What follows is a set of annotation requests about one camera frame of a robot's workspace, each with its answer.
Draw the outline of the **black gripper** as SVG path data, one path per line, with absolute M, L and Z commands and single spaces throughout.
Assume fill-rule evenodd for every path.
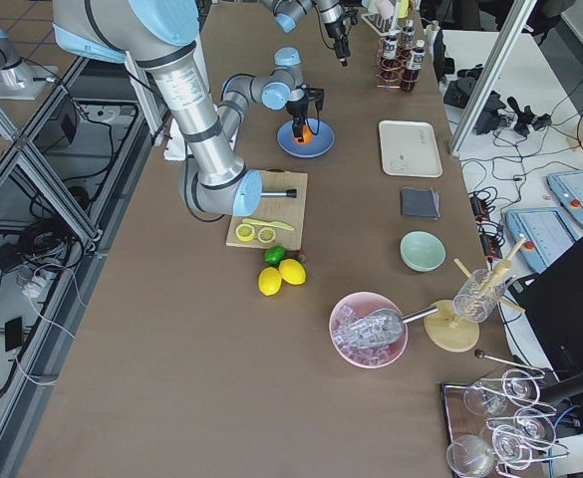
M 296 101 L 289 101 L 286 105 L 287 113 L 292 117 L 292 137 L 296 143 L 305 142 L 305 119 L 308 113 L 309 101 L 307 99 L 300 99 Z
M 325 23 L 327 35 L 333 41 L 334 53 L 343 67 L 348 66 L 349 46 L 346 25 L 343 19 Z

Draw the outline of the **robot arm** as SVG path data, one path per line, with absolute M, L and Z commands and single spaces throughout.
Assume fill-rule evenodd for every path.
M 345 10 L 336 0 L 264 0 L 261 1 L 273 15 L 279 28 L 290 33 L 312 10 L 333 41 L 332 50 L 343 67 L 350 57 L 349 39 L 345 26 Z
M 193 1 L 56 1 L 57 44 L 69 53 L 110 63 L 132 58 L 151 74 L 193 154 L 180 193 L 192 208 L 249 216 L 263 192 L 257 170 L 248 168 L 230 145 L 249 107 L 281 110 L 303 94 L 299 52 L 278 50 L 268 76 L 228 80 L 219 105 L 213 103 L 194 54 L 199 36 Z

